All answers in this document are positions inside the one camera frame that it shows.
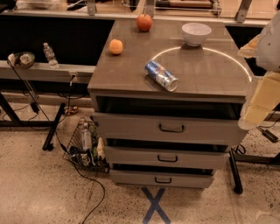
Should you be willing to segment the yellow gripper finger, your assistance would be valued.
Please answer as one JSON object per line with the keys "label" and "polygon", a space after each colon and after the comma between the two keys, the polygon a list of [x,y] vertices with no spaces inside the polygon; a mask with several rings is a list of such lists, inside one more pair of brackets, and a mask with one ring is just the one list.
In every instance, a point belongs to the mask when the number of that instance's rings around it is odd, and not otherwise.
{"label": "yellow gripper finger", "polygon": [[259,42],[259,35],[256,35],[246,45],[244,45],[239,49],[238,55],[246,59],[254,58],[256,56],[256,49],[258,46],[258,42]]}
{"label": "yellow gripper finger", "polygon": [[268,71],[263,77],[254,77],[249,83],[238,126],[242,130],[259,126],[279,103],[280,73]]}

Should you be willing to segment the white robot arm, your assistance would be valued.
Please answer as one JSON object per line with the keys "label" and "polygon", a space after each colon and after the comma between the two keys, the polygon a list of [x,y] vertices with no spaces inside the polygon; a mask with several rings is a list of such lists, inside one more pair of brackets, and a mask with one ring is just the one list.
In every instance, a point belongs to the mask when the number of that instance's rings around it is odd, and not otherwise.
{"label": "white robot arm", "polygon": [[266,71],[263,77],[250,82],[241,109],[238,125],[243,130],[251,130],[280,103],[280,12],[239,50],[238,55],[255,58],[256,64]]}

